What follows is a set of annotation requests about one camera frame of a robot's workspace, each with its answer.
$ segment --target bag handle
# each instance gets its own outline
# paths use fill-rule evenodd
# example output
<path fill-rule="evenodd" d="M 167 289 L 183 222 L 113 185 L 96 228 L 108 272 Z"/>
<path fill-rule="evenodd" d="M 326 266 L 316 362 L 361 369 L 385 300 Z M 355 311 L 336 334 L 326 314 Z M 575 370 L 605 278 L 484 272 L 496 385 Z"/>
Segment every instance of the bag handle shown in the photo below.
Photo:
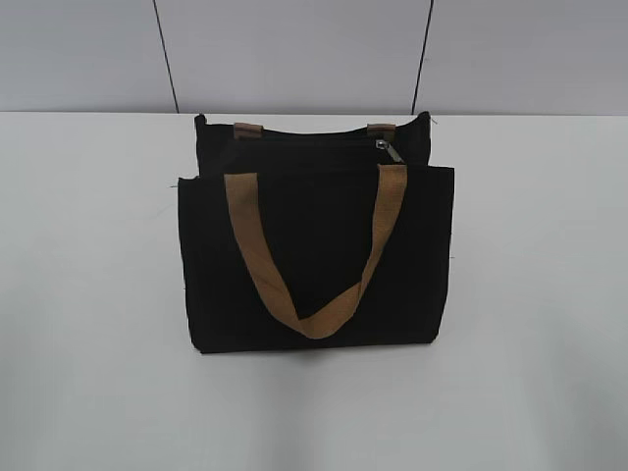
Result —
<path fill-rule="evenodd" d="M 329 337 L 353 316 L 393 232 L 407 187 L 407 168 L 404 165 L 378 165 L 378 171 L 371 253 L 364 265 L 362 278 L 305 319 L 299 319 L 296 315 L 286 283 L 273 261 L 264 237 L 259 212 L 257 174 L 225 175 L 225 190 L 235 240 L 257 292 L 275 319 L 309 339 Z"/>

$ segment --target white tabletop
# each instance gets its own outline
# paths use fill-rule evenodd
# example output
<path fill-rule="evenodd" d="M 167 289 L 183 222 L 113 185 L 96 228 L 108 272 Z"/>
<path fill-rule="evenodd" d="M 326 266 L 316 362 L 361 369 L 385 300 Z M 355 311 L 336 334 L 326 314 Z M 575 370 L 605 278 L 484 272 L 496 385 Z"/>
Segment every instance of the white tabletop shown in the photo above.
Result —
<path fill-rule="evenodd" d="M 0 114 L 0 469 L 627 469 L 628 119 L 436 119 L 435 343 L 201 356 L 170 188 L 192 116 Z"/>

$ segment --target bag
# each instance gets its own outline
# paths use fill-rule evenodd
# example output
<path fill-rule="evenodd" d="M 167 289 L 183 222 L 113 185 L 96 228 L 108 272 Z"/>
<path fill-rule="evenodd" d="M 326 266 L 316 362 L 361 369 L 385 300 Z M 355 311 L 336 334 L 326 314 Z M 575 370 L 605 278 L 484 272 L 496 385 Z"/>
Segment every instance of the bag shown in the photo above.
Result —
<path fill-rule="evenodd" d="M 453 169 L 430 116 L 327 134 L 195 119 L 179 180 L 192 343 L 202 353 L 429 343 L 447 293 Z"/>

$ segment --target black tote bag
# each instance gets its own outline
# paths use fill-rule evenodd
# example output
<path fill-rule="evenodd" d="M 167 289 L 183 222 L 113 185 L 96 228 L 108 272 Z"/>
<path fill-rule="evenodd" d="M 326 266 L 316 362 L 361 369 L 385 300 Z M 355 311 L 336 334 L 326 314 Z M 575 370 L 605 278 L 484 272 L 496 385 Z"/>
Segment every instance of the black tote bag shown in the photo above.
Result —
<path fill-rule="evenodd" d="M 430 117 L 288 134 L 196 118 L 179 181 L 191 340 L 203 353 L 429 343 L 447 294 L 453 169 Z"/>

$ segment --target metal zipper pull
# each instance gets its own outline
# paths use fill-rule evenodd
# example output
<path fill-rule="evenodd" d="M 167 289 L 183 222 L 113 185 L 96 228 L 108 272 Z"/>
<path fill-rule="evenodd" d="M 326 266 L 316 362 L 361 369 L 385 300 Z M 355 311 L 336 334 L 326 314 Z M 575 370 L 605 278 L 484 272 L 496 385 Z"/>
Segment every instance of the metal zipper pull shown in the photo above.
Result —
<path fill-rule="evenodd" d="M 396 163 L 401 163 L 401 164 L 403 163 L 403 159 L 401 158 L 401 156 L 397 153 L 396 150 L 394 150 L 394 147 L 392 147 L 391 144 L 387 140 L 377 139 L 375 141 L 375 147 L 377 147 L 378 149 L 386 149 L 389 155 L 391 156 L 391 158 Z"/>

